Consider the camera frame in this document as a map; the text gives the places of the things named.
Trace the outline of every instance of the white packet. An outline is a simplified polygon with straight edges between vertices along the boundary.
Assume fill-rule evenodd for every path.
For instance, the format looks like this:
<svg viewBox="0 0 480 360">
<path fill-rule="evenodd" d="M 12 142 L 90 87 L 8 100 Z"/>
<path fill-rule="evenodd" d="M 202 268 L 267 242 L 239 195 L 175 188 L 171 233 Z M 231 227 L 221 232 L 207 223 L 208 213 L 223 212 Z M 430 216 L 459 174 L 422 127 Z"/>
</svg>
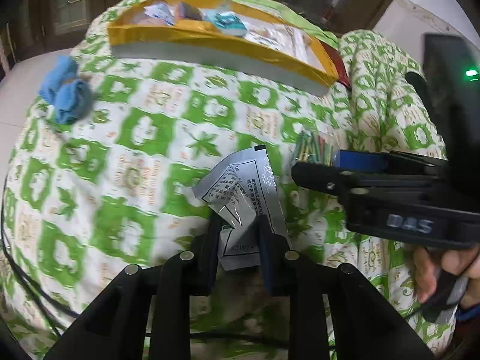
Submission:
<svg viewBox="0 0 480 360">
<path fill-rule="evenodd" d="M 273 232 L 290 244 L 265 145 L 228 155 L 193 192 L 229 224 L 218 242 L 218 258 L 226 271 L 260 264 L 255 234 L 250 230 L 256 215 L 266 214 Z"/>
</svg>

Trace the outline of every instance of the metal screw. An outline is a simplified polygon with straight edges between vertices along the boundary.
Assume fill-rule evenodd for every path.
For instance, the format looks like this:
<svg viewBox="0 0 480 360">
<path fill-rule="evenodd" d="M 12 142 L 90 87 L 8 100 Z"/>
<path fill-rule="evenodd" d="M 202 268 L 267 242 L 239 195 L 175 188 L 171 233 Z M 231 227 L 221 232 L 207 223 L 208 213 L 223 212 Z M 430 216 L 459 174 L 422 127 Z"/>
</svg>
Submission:
<svg viewBox="0 0 480 360">
<path fill-rule="evenodd" d="M 342 271 L 345 275 L 349 275 L 353 273 L 353 266 L 347 262 L 343 263 L 340 266 L 340 271 Z"/>
<path fill-rule="evenodd" d="M 127 265 L 124 271 L 127 275 L 135 275 L 138 272 L 138 265 L 136 264 Z"/>
<path fill-rule="evenodd" d="M 354 195 L 366 195 L 368 193 L 368 189 L 366 188 L 352 188 L 350 190 L 351 193 Z"/>
<path fill-rule="evenodd" d="M 194 258 L 194 256 L 195 256 L 194 252 L 186 250 L 186 251 L 183 251 L 182 253 L 180 253 L 180 260 L 189 261 L 192 258 Z"/>
<path fill-rule="evenodd" d="M 300 257 L 300 255 L 294 250 L 289 250 L 285 253 L 285 258 L 289 261 L 295 261 L 298 257 Z"/>
</svg>

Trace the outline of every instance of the finger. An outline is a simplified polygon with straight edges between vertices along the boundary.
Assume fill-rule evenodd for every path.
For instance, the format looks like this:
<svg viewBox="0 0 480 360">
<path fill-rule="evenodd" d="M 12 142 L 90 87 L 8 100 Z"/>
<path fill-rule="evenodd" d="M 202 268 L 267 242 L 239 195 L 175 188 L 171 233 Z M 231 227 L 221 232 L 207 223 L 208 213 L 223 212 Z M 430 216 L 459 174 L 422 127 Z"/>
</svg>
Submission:
<svg viewBox="0 0 480 360">
<path fill-rule="evenodd" d="M 477 257 L 479 246 L 467 250 L 448 250 L 442 256 L 442 268 L 453 275 L 459 275 Z M 480 278 L 480 259 L 468 269 L 471 278 Z"/>
<path fill-rule="evenodd" d="M 466 292 L 460 302 L 463 309 L 468 309 L 480 303 L 480 279 L 472 279 L 466 288 Z"/>
<path fill-rule="evenodd" d="M 417 247 L 413 252 L 413 262 L 417 267 L 417 272 L 421 274 L 434 274 L 435 264 L 431 259 L 429 252 L 424 247 Z"/>
<path fill-rule="evenodd" d="M 417 298 L 420 303 L 427 301 L 437 290 L 437 279 L 433 274 L 422 274 L 420 271 L 415 273 L 417 283 Z"/>
</svg>

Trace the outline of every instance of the patterned quilt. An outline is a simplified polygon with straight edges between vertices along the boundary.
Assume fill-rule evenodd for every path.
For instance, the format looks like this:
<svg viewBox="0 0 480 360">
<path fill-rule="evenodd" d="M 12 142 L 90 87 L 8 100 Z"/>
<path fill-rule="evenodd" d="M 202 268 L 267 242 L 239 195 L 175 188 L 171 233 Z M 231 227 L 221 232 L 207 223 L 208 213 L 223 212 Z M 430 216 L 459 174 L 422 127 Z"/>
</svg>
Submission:
<svg viewBox="0 0 480 360">
<path fill-rule="evenodd" d="M 15 261 L 80 313 L 127 264 L 155 266 L 188 249 L 209 216 L 191 187 L 223 157 L 264 143 L 295 249 L 328 266 L 354 264 L 400 314 L 414 310 L 411 247 L 349 232 L 337 200 L 297 187 L 289 166 L 304 128 L 327 129 L 343 149 L 444 157 L 442 138 L 403 78 L 406 71 L 422 74 L 418 63 L 381 35 L 348 33 L 339 52 L 352 90 L 335 84 L 318 98 L 228 69 L 112 58 L 106 26 L 138 1 L 124 0 L 95 19 L 71 53 L 94 91 L 88 117 L 57 125 L 41 98 L 28 112 L 4 192 Z M 268 298 L 258 271 L 219 270 L 212 296 L 192 299 L 191 329 L 286 339 L 288 304 Z M 0 286 L 4 319 L 23 347 L 42 358 L 56 337 L 3 254 Z M 60 326 L 72 323 L 44 303 Z M 433 351 L 446 347 L 455 326 L 419 315 L 410 324 Z M 191 345 L 195 359 L 287 357 L 242 341 Z"/>
</svg>

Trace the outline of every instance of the white wall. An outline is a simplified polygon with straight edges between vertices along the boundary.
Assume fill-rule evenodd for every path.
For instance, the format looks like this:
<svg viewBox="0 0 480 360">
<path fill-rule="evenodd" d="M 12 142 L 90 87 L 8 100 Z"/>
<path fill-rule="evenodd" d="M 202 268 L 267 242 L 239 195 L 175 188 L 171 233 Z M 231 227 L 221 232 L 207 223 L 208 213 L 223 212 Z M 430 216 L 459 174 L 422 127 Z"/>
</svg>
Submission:
<svg viewBox="0 0 480 360">
<path fill-rule="evenodd" d="M 393 0 L 374 30 L 420 63 L 426 32 L 462 35 L 480 49 L 480 37 L 456 0 Z"/>
</svg>

